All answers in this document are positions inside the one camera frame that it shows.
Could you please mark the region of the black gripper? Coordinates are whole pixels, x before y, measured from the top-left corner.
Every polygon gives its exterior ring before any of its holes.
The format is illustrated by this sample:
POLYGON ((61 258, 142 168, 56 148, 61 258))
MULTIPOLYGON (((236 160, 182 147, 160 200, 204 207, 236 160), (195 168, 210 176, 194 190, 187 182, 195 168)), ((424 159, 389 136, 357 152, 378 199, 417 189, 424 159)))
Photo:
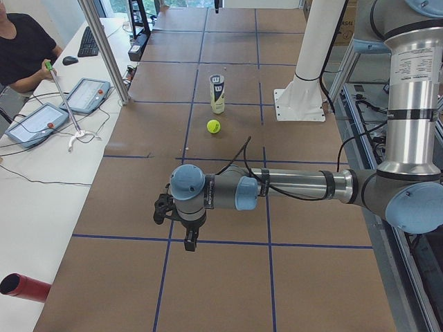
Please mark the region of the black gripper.
POLYGON ((179 221, 186 228, 186 236, 183 240, 185 250, 195 251, 197 249, 199 228, 206 222, 206 210, 201 209, 190 214, 174 210, 172 216, 175 221, 179 221))

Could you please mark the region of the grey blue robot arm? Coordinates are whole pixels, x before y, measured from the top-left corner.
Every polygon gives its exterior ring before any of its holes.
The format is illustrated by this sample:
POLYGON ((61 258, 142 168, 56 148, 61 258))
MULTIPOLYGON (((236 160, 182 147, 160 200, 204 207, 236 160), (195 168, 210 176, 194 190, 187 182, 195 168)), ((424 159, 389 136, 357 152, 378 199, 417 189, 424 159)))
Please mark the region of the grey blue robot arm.
POLYGON ((261 196, 301 201, 336 199, 368 209, 411 234, 442 224, 440 170, 433 164, 442 62, 441 1, 360 1, 356 40, 391 52, 386 157, 374 171, 306 172, 228 164, 216 174, 176 168, 155 203, 154 221, 178 221, 184 246, 197 247, 208 210, 253 210, 261 196))

